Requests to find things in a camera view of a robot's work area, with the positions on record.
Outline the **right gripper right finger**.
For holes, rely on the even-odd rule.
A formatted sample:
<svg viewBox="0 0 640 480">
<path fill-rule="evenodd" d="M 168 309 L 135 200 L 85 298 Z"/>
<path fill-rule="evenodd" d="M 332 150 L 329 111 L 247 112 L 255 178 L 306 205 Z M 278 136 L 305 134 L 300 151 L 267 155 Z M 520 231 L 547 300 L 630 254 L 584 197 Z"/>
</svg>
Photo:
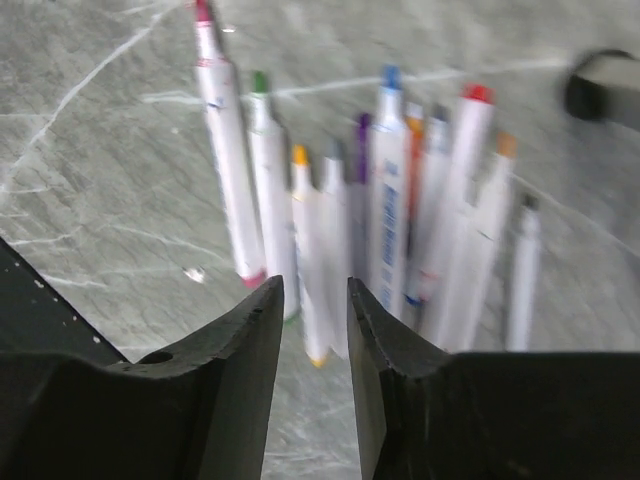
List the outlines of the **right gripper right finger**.
<svg viewBox="0 0 640 480">
<path fill-rule="evenodd" d="M 635 353 L 447 353 L 348 282 L 366 479 L 635 479 Z"/>
</svg>

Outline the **green cap marker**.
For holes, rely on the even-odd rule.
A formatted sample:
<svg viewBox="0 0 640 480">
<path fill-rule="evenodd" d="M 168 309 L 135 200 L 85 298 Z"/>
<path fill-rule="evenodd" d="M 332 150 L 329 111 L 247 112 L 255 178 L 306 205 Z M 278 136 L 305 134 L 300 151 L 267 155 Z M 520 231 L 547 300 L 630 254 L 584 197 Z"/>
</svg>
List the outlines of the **green cap marker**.
<svg viewBox="0 0 640 480">
<path fill-rule="evenodd" d="M 259 215 L 269 276 L 280 275 L 284 284 L 284 318 L 300 308 L 297 281 L 292 202 L 286 173 L 286 139 L 273 116 L 269 84 L 262 71 L 253 73 L 252 115 L 248 131 Z"/>
</svg>

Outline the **red translucent pen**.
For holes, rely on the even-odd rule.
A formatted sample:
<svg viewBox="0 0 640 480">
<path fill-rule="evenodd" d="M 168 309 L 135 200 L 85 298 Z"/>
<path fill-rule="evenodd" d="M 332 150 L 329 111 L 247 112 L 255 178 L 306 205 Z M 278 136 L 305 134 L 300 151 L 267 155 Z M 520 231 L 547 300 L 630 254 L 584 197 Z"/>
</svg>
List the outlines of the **red translucent pen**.
<svg viewBox="0 0 640 480">
<path fill-rule="evenodd" d="M 411 249 L 411 235 L 416 217 L 424 151 L 424 111 L 419 104 L 406 105 L 406 120 L 410 131 L 408 164 L 408 226 L 407 248 Z"/>
</svg>

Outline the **red cap marker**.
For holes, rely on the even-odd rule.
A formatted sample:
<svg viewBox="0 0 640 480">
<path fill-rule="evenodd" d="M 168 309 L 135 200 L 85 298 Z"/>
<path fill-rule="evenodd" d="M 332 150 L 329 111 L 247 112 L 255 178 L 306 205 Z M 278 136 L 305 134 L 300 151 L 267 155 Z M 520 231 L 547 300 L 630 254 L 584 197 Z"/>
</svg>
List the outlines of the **red cap marker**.
<svg viewBox="0 0 640 480">
<path fill-rule="evenodd" d="M 453 137 L 450 170 L 424 263 L 427 301 L 424 333 L 429 342 L 444 351 L 452 349 L 456 309 L 462 304 L 458 285 L 469 223 L 467 190 L 492 114 L 492 89 L 478 83 L 465 86 Z"/>
</svg>

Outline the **orange cap marker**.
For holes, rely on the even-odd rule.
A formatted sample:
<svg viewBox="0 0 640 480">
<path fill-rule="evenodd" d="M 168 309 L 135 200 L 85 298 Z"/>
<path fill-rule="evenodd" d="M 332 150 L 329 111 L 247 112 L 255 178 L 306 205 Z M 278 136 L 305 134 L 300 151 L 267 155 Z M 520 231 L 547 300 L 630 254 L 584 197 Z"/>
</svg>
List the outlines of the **orange cap marker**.
<svg viewBox="0 0 640 480">
<path fill-rule="evenodd" d="M 511 204 L 511 176 L 515 164 L 517 142 L 506 132 L 497 136 L 496 155 L 491 175 L 479 192 L 471 218 L 468 236 L 468 259 L 465 261 L 463 303 L 459 319 L 461 350 L 469 350 L 490 284 L 494 263 Z"/>
</svg>

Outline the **pink cap marker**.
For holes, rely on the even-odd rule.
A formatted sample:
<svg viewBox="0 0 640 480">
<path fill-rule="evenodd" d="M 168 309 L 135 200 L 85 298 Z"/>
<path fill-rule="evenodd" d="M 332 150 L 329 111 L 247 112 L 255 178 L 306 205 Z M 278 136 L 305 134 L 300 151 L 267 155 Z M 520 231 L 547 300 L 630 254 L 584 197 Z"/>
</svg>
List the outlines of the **pink cap marker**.
<svg viewBox="0 0 640 480">
<path fill-rule="evenodd" d="M 194 10 L 198 47 L 196 71 L 235 269 L 245 286 L 255 288 L 266 276 L 265 260 L 249 178 L 235 69 L 218 42 L 209 4 L 196 1 Z"/>
</svg>

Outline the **yellow cap marker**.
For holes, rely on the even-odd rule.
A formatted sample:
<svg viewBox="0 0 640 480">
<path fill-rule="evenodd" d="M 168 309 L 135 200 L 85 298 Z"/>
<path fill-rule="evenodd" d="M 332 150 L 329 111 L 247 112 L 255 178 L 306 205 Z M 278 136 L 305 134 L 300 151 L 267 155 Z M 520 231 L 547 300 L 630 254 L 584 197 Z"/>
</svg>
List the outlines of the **yellow cap marker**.
<svg viewBox="0 0 640 480">
<path fill-rule="evenodd" d="M 294 145 L 292 150 L 293 220 L 305 350 L 311 363 L 322 367 L 331 347 L 331 324 L 327 309 L 321 247 L 316 236 L 317 221 L 314 187 L 307 150 Z"/>
</svg>

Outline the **black base frame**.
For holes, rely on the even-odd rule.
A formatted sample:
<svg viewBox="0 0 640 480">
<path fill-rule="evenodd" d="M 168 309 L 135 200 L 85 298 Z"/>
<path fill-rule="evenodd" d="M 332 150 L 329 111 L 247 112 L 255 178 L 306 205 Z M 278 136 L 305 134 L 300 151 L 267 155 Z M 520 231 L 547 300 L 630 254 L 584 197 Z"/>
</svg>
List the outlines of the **black base frame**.
<svg viewBox="0 0 640 480">
<path fill-rule="evenodd" d="M 124 362 L 104 336 L 6 241 L 1 242 L 1 351 Z"/>
</svg>

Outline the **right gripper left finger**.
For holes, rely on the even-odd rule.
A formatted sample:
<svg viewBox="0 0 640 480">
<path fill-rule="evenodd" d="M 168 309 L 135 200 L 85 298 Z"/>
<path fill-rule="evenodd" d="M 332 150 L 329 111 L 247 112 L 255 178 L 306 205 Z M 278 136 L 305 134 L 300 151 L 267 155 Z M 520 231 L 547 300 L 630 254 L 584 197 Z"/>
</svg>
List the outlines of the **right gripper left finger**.
<svg viewBox="0 0 640 480">
<path fill-rule="evenodd" d="M 257 479 L 280 352 L 272 277 L 135 364 L 1 358 L 5 479 Z"/>
</svg>

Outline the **black cap marker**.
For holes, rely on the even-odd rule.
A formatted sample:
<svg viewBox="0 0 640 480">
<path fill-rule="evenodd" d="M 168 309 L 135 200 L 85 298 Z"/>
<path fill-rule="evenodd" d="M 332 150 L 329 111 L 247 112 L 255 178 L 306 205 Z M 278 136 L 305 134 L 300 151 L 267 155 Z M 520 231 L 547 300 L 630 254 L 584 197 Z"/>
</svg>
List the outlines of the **black cap marker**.
<svg viewBox="0 0 640 480">
<path fill-rule="evenodd" d="M 529 344 L 540 254 L 539 201 L 525 194 L 512 259 L 505 347 L 526 351 Z"/>
</svg>

